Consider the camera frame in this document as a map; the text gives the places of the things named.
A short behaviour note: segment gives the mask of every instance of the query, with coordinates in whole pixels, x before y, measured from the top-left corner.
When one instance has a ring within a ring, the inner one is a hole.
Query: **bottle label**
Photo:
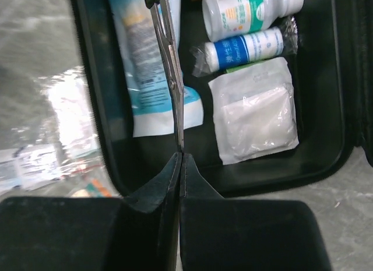
[[[216,0],[225,37],[258,31],[263,26],[264,0]]]
[[[244,36],[236,36],[214,43],[219,60],[219,69],[278,56],[284,49],[278,27]]]

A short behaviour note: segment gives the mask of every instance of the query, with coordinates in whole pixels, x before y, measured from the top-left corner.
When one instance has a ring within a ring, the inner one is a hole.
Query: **gray floor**
[[[39,126],[50,114],[37,97],[36,80],[80,64],[68,0],[0,0],[0,96],[6,91],[14,99],[12,113],[1,111],[0,149],[40,138]],[[27,136],[12,131],[27,126]],[[322,182],[255,198],[306,202],[319,221],[334,269],[373,270],[372,178],[364,152],[355,149],[346,165]]]

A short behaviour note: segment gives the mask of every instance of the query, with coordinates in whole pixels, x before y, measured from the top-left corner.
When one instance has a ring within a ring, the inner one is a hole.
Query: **black case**
[[[373,0],[305,0],[295,15],[300,38],[289,57],[299,146],[271,156],[223,166],[205,78],[191,75],[190,48],[207,41],[200,1],[183,0],[180,61],[184,83],[201,96],[203,125],[185,130],[185,152],[224,196],[274,191],[316,182],[335,173],[354,146],[372,164],[370,103]],[[127,195],[157,175],[176,151],[173,135],[133,138],[131,102],[108,0],[72,0],[80,49],[100,143],[110,177]]]

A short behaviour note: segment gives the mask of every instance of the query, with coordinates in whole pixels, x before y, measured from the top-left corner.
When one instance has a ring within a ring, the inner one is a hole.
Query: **metal tweezers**
[[[178,152],[184,153],[184,84],[168,0],[145,0],[150,9],[171,95]]]

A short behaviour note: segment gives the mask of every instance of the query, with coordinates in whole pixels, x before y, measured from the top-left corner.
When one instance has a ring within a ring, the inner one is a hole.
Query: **tweezers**
[[[174,116],[178,152],[184,153],[184,84],[168,0],[145,0],[152,14]]]

